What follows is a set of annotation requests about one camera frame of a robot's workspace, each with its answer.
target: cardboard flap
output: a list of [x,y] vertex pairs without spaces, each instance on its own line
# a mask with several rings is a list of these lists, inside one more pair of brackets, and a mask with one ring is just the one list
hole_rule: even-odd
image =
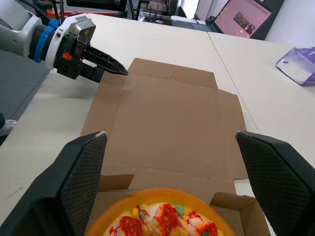
[[254,202],[256,202],[256,198],[249,196],[216,193],[212,198],[210,205],[223,207],[230,210],[243,210]]
[[269,236],[265,215],[257,201],[240,211],[246,236]]
[[125,76],[104,73],[80,136],[104,130],[110,137],[125,81]]
[[240,101],[238,100],[237,95],[229,92],[219,90],[219,94],[231,175],[233,179],[248,178],[240,149],[235,140],[237,131],[246,129]]
[[133,60],[129,73],[158,77],[166,80],[200,85],[217,89],[215,76],[212,72],[188,67],[170,65],[166,63],[136,58]]
[[100,176],[98,191],[106,192],[112,190],[128,189],[134,175],[121,175],[121,176]]

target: laptop screen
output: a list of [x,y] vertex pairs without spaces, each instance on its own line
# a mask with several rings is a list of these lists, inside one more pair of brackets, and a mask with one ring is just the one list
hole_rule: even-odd
[[230,0],[215,23],[224,34],[249,38],[271,13],[254,0]]

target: box lid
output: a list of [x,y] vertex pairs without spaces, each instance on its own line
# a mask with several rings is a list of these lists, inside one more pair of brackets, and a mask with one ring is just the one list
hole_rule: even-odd
[[235,193],[247,173],[234,135],[245,130],[236,95],[213,73],[135,59],[105,74],[81,135],[108,134],[103,175],[134,175],[131,189],[175,188],[208,202]]

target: white wall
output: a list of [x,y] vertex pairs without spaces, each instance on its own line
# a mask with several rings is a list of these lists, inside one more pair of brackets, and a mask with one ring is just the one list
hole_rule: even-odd
[[200,20],[205,21],[208,17],[208,12],[211,6],[212,0],[200,0],[196,15],[200,18]]
[[315,47],[315,0],[285,0],[266,41]]
[[217,16],[221,12],[227,1],[228,0],[213,0],[213,4],[211,6],[208,17]]

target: table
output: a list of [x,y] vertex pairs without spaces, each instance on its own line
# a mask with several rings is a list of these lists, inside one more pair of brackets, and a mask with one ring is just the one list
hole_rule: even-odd
[[209,36],[258,132],[290,143],[315,167],[315,87],[299,86],[275,66],[293,46]]
[[[143,58],[212,71],[220,89],[238,94],[207,33],[100,15],[92,18],[97,25],[92,46],[127,69],[134,58]],[[80,135],[96,89],[92,81],[73,81],[55,70],[47,76],[0,148],[0,224],[64,145]],[[256,132],[240,102],[247,128]]]

